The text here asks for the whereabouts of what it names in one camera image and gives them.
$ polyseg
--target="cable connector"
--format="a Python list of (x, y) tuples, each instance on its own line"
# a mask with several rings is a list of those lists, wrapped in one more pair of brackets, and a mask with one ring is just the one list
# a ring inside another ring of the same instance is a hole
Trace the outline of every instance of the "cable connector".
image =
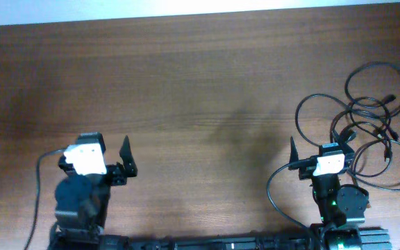
[(390, 160), (392, 159), (393, 153), (391, 152), (391, 150), (385, 149), (385, 151), (383, 152), (383, 157), (384, 157), (384, 161), (386, 163), (389, 163)]
[(389, 132), (390, 132), (390, 135), (392, 136), (393, 140), (397, 141), (399, 139), (399, 135), (394, 130), (392, 130), (390, 128)]
[(345, 143), (348, 143), (348, 142), (354, 140), (356, 138), (356, 136), (357, 136), (357, 132), (350, 129), (347, 133), (347, 136), (345, 137), (346, 138)]
[(394, 94), (389, 94), (382, 99), (382, 102), (384, 103), (384, 105), (386, 105), (394, 100), (396, 100), (396, 96)]
[(373, 135), (377, 136), (379, 139), (383, 139), (385, 137), (384, 131), (380, 128), (373, 130)]

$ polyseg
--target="wood grain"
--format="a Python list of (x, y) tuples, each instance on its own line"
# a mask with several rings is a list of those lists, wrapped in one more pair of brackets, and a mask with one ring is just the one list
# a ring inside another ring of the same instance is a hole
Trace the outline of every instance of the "wood grain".
[[(346, 100), (345, 78), (370, 60), (400, 64), (400, 4), (0, 26), (0, 249), (24, 246), (37, 157), (89, 131), (103, 133), (109, 163), (128, 134), (138, 165), (137, 178), (112, 189), (107, 233), (292, 228), (270, 207), (265, 184), (288, 161), (291, 135), (301, 158), (317, 152), (296, 132), (296, 105), (315, 92)], [(399, 79), (386, 69), (350, 88), (400, 99)], [(304, 132), (326, 142), (338, 108), (312, 100), (300, 115)], [(400, 135), (400, 115), (393, 124)], [(383, 166), (380, 147), (367, 157), (365, 171)], [(378, 183), (400, 180), (399, 149), (394, 157)], [(53, 191), (65, 177), (56, 162), (42, 165), (32, 249), (46, 247), (55, 221)], [(304, 224), (319, 221), (308, 186), (292, 172), (272, 186), (279, 206)], [(400, 193), (368, 190), (365, 226), (388, 228), (400, 248)]]

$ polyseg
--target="table surface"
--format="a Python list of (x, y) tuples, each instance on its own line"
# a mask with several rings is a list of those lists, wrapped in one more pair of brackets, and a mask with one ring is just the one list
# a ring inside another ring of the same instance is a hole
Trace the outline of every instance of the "table surface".
[[(37, 157), (91, 131), (103, 133), (107, 163), (119, 160), (129, 135), (138, 167), (138, 177), (112, 189), (106, 233), (294, 228), (271, 207), (265, 185), (288, 161), (291, 135), (300, 158), (317, 153), (294, 127), (296, 106), (316, 92), (347, 101), (345, 78), (370, 60), (400, 64), (400, 4), (0, 26), (0, 249), (24, 246)], [(350, 90), (400, 100), (398, 76), (383, 68), (357, 76)], [(304, 133), (328, 142), (338, 111), (310, 101), (300, 114)], [(400, 135), (400, 115), (392, 126)], [(32, 249), (45, 248), (55, 222), (53, 194), (65, 177), (57, 160), (41, 166)], [(379, 170), (383, 148), (362, 161), (365, 173)], [(399, 148), (394, 163), (374, 181), (398, 183)], [(296, 172), (272, 184), (279, 206), (307, 225), (320, 221), (309, 185)], [(399, 248), (400, 192), (367, 189), (365, 226), (388, 228)]]

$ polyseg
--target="tangled cable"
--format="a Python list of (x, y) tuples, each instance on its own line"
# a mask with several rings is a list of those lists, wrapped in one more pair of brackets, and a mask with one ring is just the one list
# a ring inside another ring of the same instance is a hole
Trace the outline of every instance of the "tangled cable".
[[(396, 145), (400, 146), (400, 142), (398, 142), (399, 136), (398, 136), (397, 132), (391, 128), (392, 117), (395, 117), (400, 113), (400, 104), (395, 109), (390, 111), (386, 105), (393, 102), (396, 99), (396, 96), (394, 96), (393, 94), (389, 94), (382, 101), (379, 101), (378, 99), (375, 99), (372, 97), (353, 98), (349, 92), (349, 83), (350, 83), (350, 80), (353, 78), (353, 76), (355, 76), (356, 74), (358, 74), (359, 72), (361, 72), (365, 69), (369, 69), (369, 68), (377, 67), (377, 66), (391, 67), (400, 76), (400, 67), (397, 65), (394, 65), (394, 64), (388, 63), (388, 62), (369, 62), (369, 63), (362, 65), (359, 68), (355, 69), (353, 72), (351, 72), (350, 75), (348, 76), (347, 80), (345, 81), (345, 87), (344, 87), (345, 94), (346, 94), (347, 98), (350, 100), (349, 104), (345, 104), (340, 99), (338, 99), (336, 97), (332, 97), (331, 95), (328, 95), (328, 94), (312, 94), (312, 95), (309, 95), (309, 96), (305, 97), (304, 99), (302, 99), (302, 101), (299, 103), (299, 105), (296, 108), (294, 119), (295, 119), (297, 131), (299, 132), (301, 137), (303, 139), (305, 139), (305, 141), (309, 142), (310, 144), (318, 147), (320, 145), (318, 145), (317, 143), (308, 139), (303, 134), (302, 130), (300, 129), (299, 111), (300, 111), (302, 105), (307, 100), (314, 98), (314, 97), (325, 97), (325, 98), (329, 98), (329, 99), (335, 101), (337, 104), (342, 106), (344, 108), (344, 110), (342, 112), (340, 112), (339, 114), (337, 114), (335, 116), (335, 118), (333, 119), (333, 121), (331, 122), (331, 127), (330, 127), (330, 141), (331, 142), (338, 142), (340, 138), (344, 138), (347, 142), (354, 139), (354, 136), (352, 136), (352, 135), (354, 135), (355, 133), (351, 130), (354, 127), (357, 127), (360, 130), (371, 135), (372, 137), (376, 138), (375, 140), (368, 142), (367, 144), (364, 144), (361, 147), (359, 147), (359, 149), (355, 152), (354, 159), (351, 162), (349, 169), (347, 170), (347, 174), (350, 175), (350, 177), (353, 179), (353, 182), (355, 185), (357, 185), (358, 181), (359, 181), (359, 182), (364, 183), (365, 185), (369, 185), (373, 188), (397, 192), (397, 191), (400, 191), (400, 188), (381, 187), (381, 186), (375, 185), (373, 183), (370, 183), (368, 181), (365, 181), (363, 178), (374, 178), (374, 177), (380, 176), (381, 174), (384, 174), (387, 170), (389, 170), (389, 168), (392, 164), (392, 157), (393, 157), (392, 144), (396, 144)], [(364, 100), (372, 101), (374, 104), (361, 103), (361, 101), (364, 101)], [(383, 109), (384, 113), (382, 115), (377, 115), (374, 112), (365, 110), (365, 109), (373, 110), (373, 109), (377, 109), (377, 108)], [(381, 125), (377, 126), (371, 122), (365, 122), (365, 121), (357, 122), (354, 119), (354, 115), (379, 121), (381, 123)], [(339, 133), (337, 133), (335, 130), (336, 125), (338, 124), (338, 122), (340, 121), (340, 119), (342, 117), (346, 117), (346, 116), (349, 116), (351, 123), (349, 125), (345, 126)], [(366, 129), (362, 126), (369, 126), (369, 127), (373, 128), (374, 130), (369, 131), (368, 129)], [(365, 152), (365, 150), (367, 150), (369, 147), (371, 147), (377, 143), (382, 143), (385, 147), (384, 156), (385, 156), (385, 159), (387, 160), (387, 165), (385, 166), (385, 168), (376, 174), (361, 174), (360, 172), (356, 171), (360, 156)], [(269, 187), (271, 185), (272, 179), (280, 171), (286, 169), (289, 166), (290, 166), (290, 164), (286, 164), (286, 165), (278, 168), (269, 177), (268, 182), (267, 182), (267, 195), (268, 195), (269, 202), (273, 205), (273, 207), (282, 216), (284, 216), (289, 221), (295, 223), (296, 225), (300, 226), (305, 232), (307, 232), (307, 234), (309, 234), (309, 236), (310, 236), (310, 241), (308, 242), (309, 249), (314, 249), (316, 246), (318, 246), (320, 249), (326, 249), (326, 247), (324, 246), (324, 243), (322, 242), (323, 234), (321, 234), (319, 237), (317, 237), (315, 234), (313, 234), (313, 232), (307, 226), (305, 226), (301, 222), (298, 222), (297, 220), (293, 219), (289, 215), (286, 215), (274, 203), (274, 201), (271, 197)], [(334, 225), (329, 224), (328, 228), (325, 228), (325, 230), (329, 230), (330, 227), (332, 227), (332, 226), (334, 226)]]

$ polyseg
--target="black wire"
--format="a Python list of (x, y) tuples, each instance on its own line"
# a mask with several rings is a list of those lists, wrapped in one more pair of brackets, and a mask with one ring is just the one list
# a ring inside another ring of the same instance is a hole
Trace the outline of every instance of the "black wire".
[[(351, 131), (351, 129), (353, 127), (357, 127), (361, 131), (366, 132), (367, 134), (370, 134), (371, 136), (373, 136), (375, 138), (374, 141), (368, 142), (368, 143), (362, 145), (361, 147), (359, 147), (359, 149), (354, 153), (353, 161), (351, 162), (350, 168), (347, 171), (347, 173), (352, 177), (354, 184), (357, 185), (358, 181), (359, 181), (359, 182), (369, 185), (373, 188), (396, 192), (396, 191), (400, 191), (400, 188), (381, 187), (381, 186), (375, 185), (373, 183), (370, 183), (368, 181), (365, 181), (365, 180), (359, 178), (359, 176), (363, 177), (363, 178), (374, 178), (374, 177), (380, 176), (381, 174), (384, 174), (387, 170), (389, 170), (389, 168), (391, 168), (391, 165), (392, 165), (392, 157), (393, 157), (392, 144), (398, 144), (400, 146), (400, 142), (397, 142), (398, 135), (391, 128), (392, 117), (395, 117), (400, 113), (400, 104), (398, 105), (397, 108), (395, 108), (392, 111), (389, 111), (386, 106), (388, 103), (394, 101), (396, 99), (396, 97), (391, 94), (391, 95), (386, 96), (386, 98), (384, 98), (384, 101), (379, 101), (378, 99), (375, 99), (372, 97), (353, 98), (349, 93), (349, 83), (350, 83), (350, 80), (353, 78), (353, 76), (355, 76), (357, 73), (359, 73), (365, 69), (369, 69), (369, 68), (376, 67), (376, 66), (391, 67), (400, 76), (400, 67), (397, 65), (394, 65), (394, 64), (388, 63), (388, 62), (369, 62), (369, 63), (355, 69), (353, 72), (351, 72), (350, 75), (348, 76), (347, 80), (345, 81), (345, 86), (344, 86), (345, 94), (346, 94), (347, 98), (350, 100), (350, 103), (348, 105), (345, 104), (340, 99), (338, 99), (336, 97), (332, 97), (328, 94), (312, 94), (312, 95), (309, 95), (309, 96), (305, 97), (304, 99), (302, 99), (302, 101), (299, 103), (299, 105), (297, 106), (296, 112), (295, 112), (294, 119), (295, 119), (297, 131), (299, 132), (301, 137), (304, 140), (306, 140), (307, 142), (309, 142), (310, 144), (318, 147), (318, 146), (320, 146), (318, 143), (311, 141), (303, 134), (303, 132), (299, 126), (299, 111), (300, 111), (301, 107), (303, 106), (303, 104), (307, 100), (309, 100), (311, 98), (315, 98), (315, 97), (329, 98), (329, 99), (335, 101), (336, 103), (338, 103), (340, 106), (342, 106), (344, 108), (344, 110), (342, 112), (340, 112), (338, 115), (336, 115), (335, 118), (333, 119), (333, 121), (331, 122), (331, 127), (330, 127), (330, 141), (331, 142), (334, 142), (334, 141), (340, 142), (340, 140), (344, 140), (345, 139), (344, 135), (347, 135), (348, 132)], [(373, 101), (374, 104), (367, 105), (367, 104), (361, 103), (361, 101), (364, 101), (364, 100)], [(382, 115), (377, 115), (376, 113), (368, 111), (368, 110), (354, 108), (354, 106), (359, 106), (361, 108), (368, 108), (370, 110), (380, 108), (384, 111), (384, 113)], [(345, 115), (349, 116), (351, 123), (348, 126), (345, 126), (338, 133), (335, 130), (335, 128), (336, 128), (338, 122), (340, 121), (340, 119), (342, 117), (344, 117)], [(354, 119), (354, 115), (363, 117), (366, 119), (372, 119), (372, 120), (379, 121), (381, 123), (381, 125), (376, 126), (371, 122), (357, 122)], [(363, 126), (365, 126), (365, 125), (372, 127), (374, 129), (374, 131), (371, 132), (368, 129), (364, 128)], [(360, 156), (368, 148), (370, 148), (371, 146), (373, 146), (379, 142), (384, 145), (385, 156), (389, 160), (387, 165), (385, 166), (385, 168), (376, 174), (361, 174), (360, 172), (357, 172), (356, 169), (357, 169), (357, 164), (359, 162)]]
[(320, 232), (319, 239), (321, 241), (323, 241), (324, 237), (325, 237), (325, 233), (334, 228), (336, 228), (336, 224), (334, 222), (328, 223), (326, 226), (323, 227), (322, 231)]
[(285, 214), (273, 201), (273, 199), (271, 198), (271, 192), (269, 191), (269, 187), (271, 185), (271, 181), (272, 179), (275, 177), (275, 175), (277, 175), (280, 171), (284, 170), (285, 168), (289, 167), (291, 165), (291, 163), (288, 163), (280, 168), (278, 168), (268, 179), (267, 182), (267, 195), (268, 195), (268, 199), (269, 202), (271, 202), (272, 206), (274, 207), (274, 209), (277, 210), (277, 212), (279, 212), (282, 216), (284, 216), (287, 220), (289, 220), (290, 222), (296, 224), (297, 226), (300, 226), (305, 232), (307, 232), (307, 234), (309, 234), (310, 236), (310, 244), (308, 246), (309, 249), (314, 249), (314, 245), (316, 244), (316, 242), (320, 245), (321, 249), (326, 249), (326, 247), (324, 246), (324, 243), (317, 238), (317, 236), (305, 225), (303, 225), (302, 223), (298, 222), (297, 220), (291, 218), (289, 215)]
[(32, 222), (32, 227), (31, 227), (31, 232), (28, 235), (28, 239), (26, 242), (26, 245), (24, 246), (24, 250), (28, 249), (28, 246), (30, 245), (33, 234), (35, 232), (36, 228), (36, 221), (38, 218), (38, 207), (40, 205), (40, 193), (41, 193), (41, 179), (40, 179), (40, 165), (41, 165), (41, 160), (47, 156), (52, 156), (56, 155), (59, 153), (63, 153), (66, 149), (57, 149), (54, 151), (50, 151), (47, 153), (44, 153), (42, 156), (38, 158), (38, 161), (36, 162), (36, 199), (35, 199), (35, 212), (33, 213), (33, 222)]
[[(400, 67), (398, 65), (392, 64), (390, 62), (368, 62), (367, 64), (364, 64), (362, 66), (360, 66), (359, 68), (353, 70), (353, 72), (350, 73), (350, 75), (348, 75), (348, 78), (345, 81), (345, 94), (348, 97), (348, 99), (355, 103), (356, 105), (359, 105), (363, 108), (375, 108), (375, 106), (373, 105), (366, 105), (366, 104), (361, 104), (358, 101), (356, 101), (351, 95), (350, 92), (348, 91), (348, 85), (350, 83), (350, 80), (353, 78), (353, 76), (355, 76), (357, 73), (362, 72), (366, 69), (372, 68), (372, 67), (377, 67), (377, 66), (387, 66), (387, 67), (391, 67), (392, 69), (394, 69), (400, 76)], [(392, 112), (391, 112), (391, 117), (395, 117), (400, 113), (400, 104), (397, 108), (395, 108)]]

